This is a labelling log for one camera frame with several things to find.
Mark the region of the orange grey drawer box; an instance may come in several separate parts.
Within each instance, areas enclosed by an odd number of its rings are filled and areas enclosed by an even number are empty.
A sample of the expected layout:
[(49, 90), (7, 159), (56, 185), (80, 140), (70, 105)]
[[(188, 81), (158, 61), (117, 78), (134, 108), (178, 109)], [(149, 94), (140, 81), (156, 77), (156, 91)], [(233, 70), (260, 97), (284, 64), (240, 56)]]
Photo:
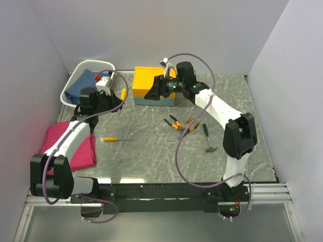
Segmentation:
[(136, 67), (132, 83), (132, 93), (135, 105), (174, 106), (176, 94), (171, 93), (168, 98), (160, 100), (147, 100), (144, 96), (151, 89), (155, 76), (163, 75), (164, 69), (159, 67)]

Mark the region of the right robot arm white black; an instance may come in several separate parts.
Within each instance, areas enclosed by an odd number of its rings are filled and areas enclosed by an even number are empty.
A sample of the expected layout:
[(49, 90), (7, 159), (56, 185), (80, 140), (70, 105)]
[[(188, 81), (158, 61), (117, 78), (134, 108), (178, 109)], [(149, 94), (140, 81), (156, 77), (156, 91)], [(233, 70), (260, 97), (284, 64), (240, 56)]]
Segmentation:
[[(191, 62), (181, 62), (175, 67), (167, 58), (160, 61), (164, 73), (154, 77), (152, 87), (145, 94), (147, 100), (158, 101), (172, 93), (182, 93), (194, 105), (210, 114), (224, 129), (223, 148), (228, 156), (221, 182), (221, 195), (227, 201), (234, 200), (241, 191), (247, 159), (257, 145), (257, 131), (254, 116), (242, 113), (215, 95), (213, 89), (199, 82)], [(175, 76), (170, 70), (174, 68)]]

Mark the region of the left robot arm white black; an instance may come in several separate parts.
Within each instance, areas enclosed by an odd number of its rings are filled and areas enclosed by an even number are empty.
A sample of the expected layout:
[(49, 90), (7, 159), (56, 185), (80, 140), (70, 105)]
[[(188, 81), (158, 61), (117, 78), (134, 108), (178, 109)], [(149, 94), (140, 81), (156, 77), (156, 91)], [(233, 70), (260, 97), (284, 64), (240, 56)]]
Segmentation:
[(33, 196), (67, 199), (82, 194), (90, 203), (100, 198), (97, 179), (74, 178), (70, 161), (82, 142), (93, 132), (99, 115), (121, 109), (127, 94), (127, 91), (123, 91), (118, 98), (113, 92), (106, 95), (94, 88), (82, 89), (80, 104), (74, 109), (67, 129), (53, 146), (31, 158), (30, 192)]

